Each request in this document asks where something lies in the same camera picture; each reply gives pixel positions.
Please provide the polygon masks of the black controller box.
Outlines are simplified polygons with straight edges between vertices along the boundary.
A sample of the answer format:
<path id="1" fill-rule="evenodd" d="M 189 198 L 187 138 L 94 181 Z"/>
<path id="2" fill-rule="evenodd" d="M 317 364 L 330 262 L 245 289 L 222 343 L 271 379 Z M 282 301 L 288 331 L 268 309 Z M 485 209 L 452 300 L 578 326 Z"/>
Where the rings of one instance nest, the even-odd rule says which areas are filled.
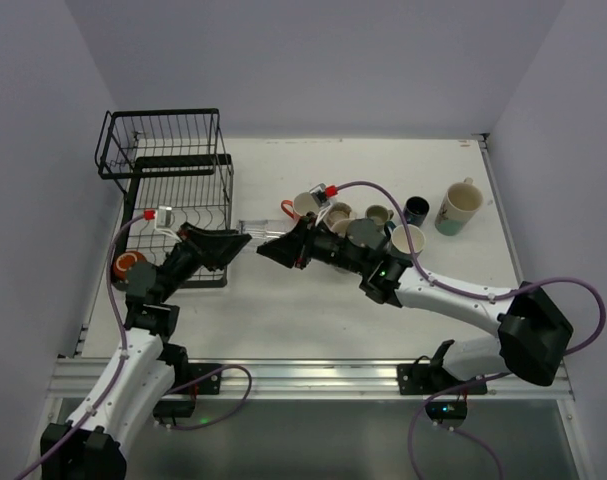
<path id="1" fill-rule="evenodd" d="M 435 424 L 444 428 L 459 428 L 468 415 L 465 401 L 432 401 L 425 406 L 425 413 Z"/>
<path id="2" fill-rule="evenodd" d="M 190 418 L 196 406 L 195 400 L 161 400 L 153 408 L 152 415 L 159 422 L 169 420 L 173 425 L 178 419 Z"/>

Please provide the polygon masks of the left black controller box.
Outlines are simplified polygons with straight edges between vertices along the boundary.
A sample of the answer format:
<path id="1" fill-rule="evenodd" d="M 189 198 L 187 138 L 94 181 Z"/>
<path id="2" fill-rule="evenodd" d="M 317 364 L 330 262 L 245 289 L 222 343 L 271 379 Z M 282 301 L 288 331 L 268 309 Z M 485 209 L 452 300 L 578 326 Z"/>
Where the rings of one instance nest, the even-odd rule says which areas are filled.
<path id="1" fill-rule="evenodd" d="M 152 415 L 159 422 L 169 420 L 173 425 L 178 419 L 190 418 L 196 406 L 195 400 L 161 400 L 153 408 Z"/>

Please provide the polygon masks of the olive brown small mug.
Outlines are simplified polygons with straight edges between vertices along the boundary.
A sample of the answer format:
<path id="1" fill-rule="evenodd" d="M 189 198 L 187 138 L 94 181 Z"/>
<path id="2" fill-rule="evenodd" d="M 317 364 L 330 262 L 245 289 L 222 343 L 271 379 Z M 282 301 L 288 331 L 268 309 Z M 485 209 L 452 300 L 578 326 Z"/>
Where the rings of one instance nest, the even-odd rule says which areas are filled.
<path id="1" fill-rule="evenodd" d="M 383 227 L 394 217 L 394 211 L 382 205 L 370 205 L 365 211 L 365 217 L 374 222 L 377 227 Z"/>

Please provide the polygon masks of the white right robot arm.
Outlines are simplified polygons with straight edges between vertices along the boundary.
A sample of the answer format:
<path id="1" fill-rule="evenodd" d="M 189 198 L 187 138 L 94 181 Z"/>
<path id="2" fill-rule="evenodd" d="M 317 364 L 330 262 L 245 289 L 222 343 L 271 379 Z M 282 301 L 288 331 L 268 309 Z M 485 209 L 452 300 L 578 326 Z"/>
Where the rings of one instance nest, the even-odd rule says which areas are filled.
<path id="1" fill-rule="evenodd" d="M 459 294 L 438 287 L 441 276 L 422 276 L 410 258 L 391 250 L 388 237 L 370 220 L 355 220 L 339 235 L 303 217 L 257 252 L 286 268 L 303 269 L 317 260 L 356 273 L 360 289 L 377 304 L 426 310 L 480 329 L 479 338 L 443 342 L 431 359 L 432 368 L 458 382 L 512 373 L 549 386 L 573 334 L 553 300 L 532 284 L 525 283 L 517 295 L 458 280 L 452 284 Z"/>

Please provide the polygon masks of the speckled beige small cup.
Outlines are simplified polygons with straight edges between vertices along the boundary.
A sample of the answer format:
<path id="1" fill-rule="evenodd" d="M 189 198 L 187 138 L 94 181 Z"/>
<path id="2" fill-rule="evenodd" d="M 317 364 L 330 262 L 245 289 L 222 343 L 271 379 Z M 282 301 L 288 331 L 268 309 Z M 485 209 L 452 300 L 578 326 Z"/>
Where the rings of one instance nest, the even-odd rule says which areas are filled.
<path id="1" fill-rule="evenodd" d="M 344 202 L 337 202 L 333 204 L 326 215 L 327 220 L 331 222 L 337 222 L 339 220 L 345 220 L 354 217 L 355 212 L 353 208 L 349 204 Z"/>

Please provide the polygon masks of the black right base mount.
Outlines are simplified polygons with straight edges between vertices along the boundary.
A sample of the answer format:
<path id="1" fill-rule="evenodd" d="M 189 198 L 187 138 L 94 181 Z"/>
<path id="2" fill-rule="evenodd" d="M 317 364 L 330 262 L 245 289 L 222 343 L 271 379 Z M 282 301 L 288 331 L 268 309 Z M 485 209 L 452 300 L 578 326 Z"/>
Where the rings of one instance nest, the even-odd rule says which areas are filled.
<path id="1" fill-rule="evenodd" d="M 445 354 L 449 352 L 454 340 L 441 343 L 432 357 L 421 355 L 412 361 L 404 361 L 396 365 L 396 381 L 399 394 L 432 395 L 450 387 L 463 384 L 447 373 L 443 367 Z"/>

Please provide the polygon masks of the aluminium mounting rail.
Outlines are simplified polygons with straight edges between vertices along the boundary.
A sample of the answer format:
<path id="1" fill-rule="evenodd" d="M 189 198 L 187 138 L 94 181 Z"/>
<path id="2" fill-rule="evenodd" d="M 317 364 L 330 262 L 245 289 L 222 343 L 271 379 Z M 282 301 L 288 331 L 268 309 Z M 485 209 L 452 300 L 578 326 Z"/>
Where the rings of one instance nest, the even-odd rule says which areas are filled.
<path id="1" fill-rule="evenodd" d="M 239 360 L 253 378 L 250 397 L 256 400 L 410 400 L 397 377 L 399 360 Z M 59 359 L 47 394 L 81 398 L 103 368 L 104 358 Z M 513 375 L 488 381 L 480 400 L 568 400 L 573 397 L 566 373 L 552 385 L 531 385 Z"/>

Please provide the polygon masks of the dark teal mug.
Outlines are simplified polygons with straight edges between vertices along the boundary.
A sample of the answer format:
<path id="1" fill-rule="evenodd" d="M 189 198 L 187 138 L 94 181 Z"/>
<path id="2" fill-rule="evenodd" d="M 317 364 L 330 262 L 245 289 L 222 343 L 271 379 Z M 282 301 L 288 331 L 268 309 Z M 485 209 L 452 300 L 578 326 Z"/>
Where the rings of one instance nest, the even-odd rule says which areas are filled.
<path id="1" fill-rule="evenodd" d="M 384 233 L 388 239 L 388 252 L 399 258 L 411 260 L 412 254 L 419 256 L 426 245 L 423 231 L 414 225 L 405 228 L 388 221 L 384 224 Z"/>

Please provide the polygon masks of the right black controller box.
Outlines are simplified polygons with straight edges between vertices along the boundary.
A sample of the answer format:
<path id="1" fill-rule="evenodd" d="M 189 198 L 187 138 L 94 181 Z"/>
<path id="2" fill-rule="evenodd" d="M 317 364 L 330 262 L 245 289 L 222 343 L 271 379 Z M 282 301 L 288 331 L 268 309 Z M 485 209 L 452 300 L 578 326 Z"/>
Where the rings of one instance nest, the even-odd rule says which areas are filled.
<path id="1" fill-rule="evenodd" d="M 459 428 L 468 415 L 465 401 L 432 401 L 425 406 L 425 413 L 435 424 L 444 428 Z"/>

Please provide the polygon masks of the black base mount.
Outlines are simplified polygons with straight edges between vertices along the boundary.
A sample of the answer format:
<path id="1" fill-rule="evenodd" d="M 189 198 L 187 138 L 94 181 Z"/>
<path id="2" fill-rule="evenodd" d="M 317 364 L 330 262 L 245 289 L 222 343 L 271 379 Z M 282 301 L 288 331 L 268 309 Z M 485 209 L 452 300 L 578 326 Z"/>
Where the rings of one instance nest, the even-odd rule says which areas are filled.
<path id="1" fill-rule="evenodd" d="M 220 363 L 186 363 L 175 370 L 175 380 L 168 394 L 218 395 L 220 393 Z"/>
<path id="2" fill-rule="evenodd" d="M 396 381 L 399 394 L 432 395 L 450 387 L 463 384 L 447 373 L 443 367 L 445 354 L 449 352 L 454 340 L 441 343 L 432 357 L 421 355 L 412 361 L 404 361 L 396 365 Z"/>

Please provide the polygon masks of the tall cream teal coral mug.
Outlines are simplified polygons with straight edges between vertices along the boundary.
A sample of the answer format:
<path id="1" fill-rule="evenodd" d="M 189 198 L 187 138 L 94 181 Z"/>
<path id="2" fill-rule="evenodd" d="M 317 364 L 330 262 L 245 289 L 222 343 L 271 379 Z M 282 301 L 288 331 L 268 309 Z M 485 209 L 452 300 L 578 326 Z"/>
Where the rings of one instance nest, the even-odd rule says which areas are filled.
<path id="1" fill-rule="evenodd" d="M 478 212 L 484 201 L 481 190 L 467 177 L 452 184 L 443 197 L 434 225 L 446 236 L 455 236 Z"/>

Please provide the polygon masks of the large orange mug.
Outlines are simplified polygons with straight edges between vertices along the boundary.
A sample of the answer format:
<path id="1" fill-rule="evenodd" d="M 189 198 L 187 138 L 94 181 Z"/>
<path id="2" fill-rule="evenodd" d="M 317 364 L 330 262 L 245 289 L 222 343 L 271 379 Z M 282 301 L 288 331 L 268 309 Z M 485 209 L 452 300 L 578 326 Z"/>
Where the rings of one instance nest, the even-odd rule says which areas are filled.
<path id="1" fill-rule="evenodd" d="M 293 200 L 283 200 L 280 208 L 294 222 L 308 213 L 317 215 L 320 212 L 320 206 L 310 192 L 300 193 Z"/>

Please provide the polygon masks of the dark blue glazed mug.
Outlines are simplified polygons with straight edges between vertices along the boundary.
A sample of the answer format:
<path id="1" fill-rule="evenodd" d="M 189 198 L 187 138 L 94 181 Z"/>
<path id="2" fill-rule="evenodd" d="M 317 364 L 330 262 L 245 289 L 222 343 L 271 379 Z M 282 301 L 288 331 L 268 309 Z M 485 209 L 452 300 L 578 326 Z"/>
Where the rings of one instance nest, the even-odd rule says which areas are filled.
<path id="1" fill-rule="evenodd" d="M 429 202 L 420 196 L 413 196 L 406 200 L 403 217 L 408 224 L 421 227 L 430 209 Z"/>

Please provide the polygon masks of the tall cream green mug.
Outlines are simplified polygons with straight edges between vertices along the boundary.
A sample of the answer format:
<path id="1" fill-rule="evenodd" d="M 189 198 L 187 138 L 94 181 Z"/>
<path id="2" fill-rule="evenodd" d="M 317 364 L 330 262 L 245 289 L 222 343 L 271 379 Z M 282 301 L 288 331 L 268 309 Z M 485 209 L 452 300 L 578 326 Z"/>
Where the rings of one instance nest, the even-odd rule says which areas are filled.
<path id="1" fill-rule="evenodd" d="M 354 218 L 344 218 L 337 220 L 330 227 L 330 231 L 334 234 L 339 235 L 340 237 L 345 237 L 347 235 L 347 230 L 350 224 L 354 221 Z"/>

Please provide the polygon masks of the clear faceted glass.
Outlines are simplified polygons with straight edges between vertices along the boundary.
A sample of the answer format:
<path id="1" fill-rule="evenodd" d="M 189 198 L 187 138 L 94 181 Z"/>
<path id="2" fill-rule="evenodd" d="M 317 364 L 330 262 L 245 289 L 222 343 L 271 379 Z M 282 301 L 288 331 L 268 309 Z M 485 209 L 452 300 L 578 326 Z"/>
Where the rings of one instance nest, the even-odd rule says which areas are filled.
<path id="1" fill-rule="evenodd" d="M 289 231 L 290 224 L 283 220 L 239 220 L 237 228 L 240 233 L 248 234 L 255 242 L 266 242 Z"/>

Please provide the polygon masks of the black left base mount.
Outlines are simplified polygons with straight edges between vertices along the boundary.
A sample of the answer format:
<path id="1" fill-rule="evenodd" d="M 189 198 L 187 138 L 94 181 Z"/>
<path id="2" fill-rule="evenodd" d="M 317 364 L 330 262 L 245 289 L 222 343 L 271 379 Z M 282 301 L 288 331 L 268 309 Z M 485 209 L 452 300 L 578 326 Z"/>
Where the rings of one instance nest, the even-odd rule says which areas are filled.
<path id="1" fill-rule="evenodd" d="M 186 363 L 175 370 L 175 380 L 168 394 L 218 395 L 220 393 L 220 363 Z"/>

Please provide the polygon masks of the small orange red mug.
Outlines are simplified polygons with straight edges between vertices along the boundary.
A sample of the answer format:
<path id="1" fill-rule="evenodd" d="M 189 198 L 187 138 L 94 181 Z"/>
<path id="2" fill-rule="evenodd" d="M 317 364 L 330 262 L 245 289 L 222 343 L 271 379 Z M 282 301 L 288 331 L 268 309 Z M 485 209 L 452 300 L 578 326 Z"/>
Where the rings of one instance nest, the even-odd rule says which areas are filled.
<path id="1" fill-rule="evenodd" d="M 135 250 L 125 251 L 118 255 L 112 263 L 112 273 L 119 281 L 124 281 L 127 272 L 137 263 L 146 262 L 146 257 Z"/>

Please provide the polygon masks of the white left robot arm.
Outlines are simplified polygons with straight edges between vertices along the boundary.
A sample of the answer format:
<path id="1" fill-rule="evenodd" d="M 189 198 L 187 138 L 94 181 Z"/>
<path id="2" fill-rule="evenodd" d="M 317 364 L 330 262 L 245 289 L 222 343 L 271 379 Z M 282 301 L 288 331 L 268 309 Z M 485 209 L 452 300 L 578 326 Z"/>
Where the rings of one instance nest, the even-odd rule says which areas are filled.
<path id="1" fill-rule="evenodd" d="M 185 348 L 170 341 L 179 309 L 169 298 L 199 269 L 227 267 L 250 242 L 237 230 L 185 222 L 162 264 L 136 256 L 124 273 L 127 313 L 117 315 L 118 346 L 82 404 L 40 440 L 44 479 L 123 479 L 132 441 L 167 394 L 196 393 L 223 365 L 192 375 Z"/>

